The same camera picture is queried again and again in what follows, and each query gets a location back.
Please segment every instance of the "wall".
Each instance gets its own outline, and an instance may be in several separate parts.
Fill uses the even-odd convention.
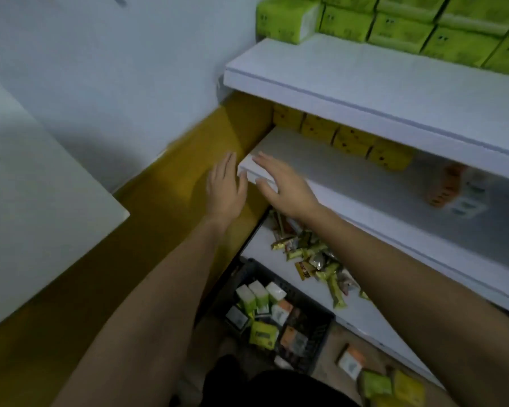
[[[0,407],[50,404],[115,308],[199,222],[207,170],[226,151],[243,158],[270,125],[270,102],[233,94],[122,188],[117,199],[130,218],[0,324]],[[267,207],[250,186],[247,204],[215,256],[206,290]]]
[[[217,107],[258,2],[123,1],[0,0],[1,84],[110,190]]]

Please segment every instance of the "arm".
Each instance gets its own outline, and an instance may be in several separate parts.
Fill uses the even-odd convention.
[[[205,218],[116,309],[53,407],[167,405],[215,250],[247,197],[235,153],[209,173],[207,194]]]
[[[509,406],[509,318],[483,298],[319,204],[305,180],[271,156],[260,191],[330,246],[402,339],[464,406]]]

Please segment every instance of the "plastic crate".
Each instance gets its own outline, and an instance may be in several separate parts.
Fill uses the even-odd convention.
[[[224,315],[230,307],[238,302],[235,295],[236,288],[242,284],[250,284],[254,280],[259,280],[264,286],[273,281],[286,291],[285,300],[291,303],[295,308],[299,308],[305,315],[305,319],[308,320],[308,324],[307,326],[303,326],[303,331],[300,331],[308,337],[308,342],[305,347],[303,357],[300,357],[296,363],[291,364],[296,371],[311,374],[319,358],[320,351],[326,342],[331,323],[334,320],[334,313],[313,301],[311,298],[291,286],[277,274],[268,270],[256,260],[249,259],[245,262],[243,267],[237,271],[237,273],[231,276],[221,291],[221,294],[225,297],[225,300],[219,306],[219,315],[221,317],[224,318]],[[282,328],[280,328],[275,350],[266,350],[257,347],[262,353],[266,354],[272,363],[275,356],[277,354],[281,355],[284,351],[279,342],[287,325],[288,321]],[[241,334],[241,339],[243,341],[249,341],[249,332],[250,328]]]

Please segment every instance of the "dark mark on wall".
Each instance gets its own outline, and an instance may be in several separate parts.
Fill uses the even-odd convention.
[[[115,2],[120,5],[121,7],[126,7],[128,6],[128,3],[126,2],[126,0],[115,0]]]

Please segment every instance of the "forearm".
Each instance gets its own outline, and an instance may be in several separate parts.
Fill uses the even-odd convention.
[[[491,405],[509,397],[509,318],[324,207],[313,210],[305,223],[459,402]]]
[[[223,232],[217,221],[204,220],[145,277],[105,324],[54,407],[168,402]]]

